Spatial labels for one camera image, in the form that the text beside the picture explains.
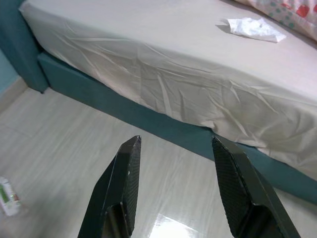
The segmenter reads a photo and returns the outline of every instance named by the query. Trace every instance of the baseboard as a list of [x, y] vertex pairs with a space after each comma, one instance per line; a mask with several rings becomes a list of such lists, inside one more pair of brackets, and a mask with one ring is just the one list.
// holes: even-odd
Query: baseboard
[[20, 76], [0, 95], [0, 114], [17, 99], [28, 86]]

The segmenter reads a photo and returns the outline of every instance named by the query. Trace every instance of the tiled floor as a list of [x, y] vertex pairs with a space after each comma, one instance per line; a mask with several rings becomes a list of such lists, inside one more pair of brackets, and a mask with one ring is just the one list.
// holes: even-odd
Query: tiled floor
[[[151, 232], [162, 218], [191, 231], [169, 232], [173, 238], [232, 237], [213, 161], [52, 90], [41, 95], [31, 89], [0, 115], [0, 175], [26, 207], [1, 220], [1, 232], [10, 238], [77, 237], [96, 181], [121, 143], [137, 134], [142, 156], [133, 238], [157, 237]], [[301, 236], [315, 238], [317, 207], [278, 195]]]

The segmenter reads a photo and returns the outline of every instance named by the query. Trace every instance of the mattress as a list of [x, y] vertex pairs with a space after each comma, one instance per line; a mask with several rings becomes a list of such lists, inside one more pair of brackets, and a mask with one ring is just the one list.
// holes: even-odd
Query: mattress
[[232, 35], [222, 19], [261, 16], [225, 0], [27, 0], [41, 46], [120, 95], [207, 126], [317, 179], [316, 45]]

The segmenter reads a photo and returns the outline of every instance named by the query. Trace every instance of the teal bed frame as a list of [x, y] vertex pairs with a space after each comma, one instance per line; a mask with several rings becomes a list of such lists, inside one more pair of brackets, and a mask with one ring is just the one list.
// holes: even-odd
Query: teal bed frame
[[[206, 127], [186, 124], [136, 104], [102, 83], [46, 53], [18, 11], [23, 0], [0, 0], [0, 48], [28, 86], [53, 90], [213, 160]], [[317, 181], [274, 160], [256, 148], [238, 144], [260, 173], [276, 188], [317, 204]]]

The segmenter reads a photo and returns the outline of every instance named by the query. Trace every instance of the light blue wall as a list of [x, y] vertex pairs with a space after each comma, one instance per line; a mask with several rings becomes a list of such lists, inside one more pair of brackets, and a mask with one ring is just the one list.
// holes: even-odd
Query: light blue wall
[[0, 95], [17, 79], [18, 74], [0, 49]]

